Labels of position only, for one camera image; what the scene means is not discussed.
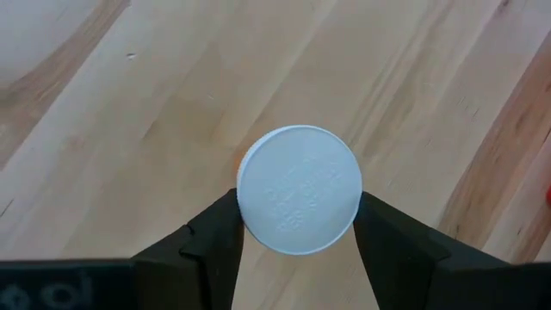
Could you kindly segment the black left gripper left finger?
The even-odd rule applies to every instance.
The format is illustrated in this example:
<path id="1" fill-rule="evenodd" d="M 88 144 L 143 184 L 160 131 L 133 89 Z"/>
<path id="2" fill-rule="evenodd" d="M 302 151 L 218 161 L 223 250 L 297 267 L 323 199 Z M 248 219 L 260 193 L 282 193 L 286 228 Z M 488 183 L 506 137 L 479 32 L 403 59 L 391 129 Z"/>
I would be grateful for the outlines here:
<path id="1" fill-rule="evenodd" d="M 230 310 L 244 247 L 237 190 L 133 257 L 140 309 Z"/>

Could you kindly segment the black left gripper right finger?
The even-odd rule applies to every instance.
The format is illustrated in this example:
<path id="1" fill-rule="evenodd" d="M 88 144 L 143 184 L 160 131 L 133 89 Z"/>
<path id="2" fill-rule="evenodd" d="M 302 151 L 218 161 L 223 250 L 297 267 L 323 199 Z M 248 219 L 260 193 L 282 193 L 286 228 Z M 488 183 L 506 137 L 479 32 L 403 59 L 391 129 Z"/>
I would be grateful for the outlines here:
<path id="1" fill-rule="evenodd" d="M 549 263 L 507 263 L 369 193 L 354 232 L 381 309 L 550 310 Z"/>

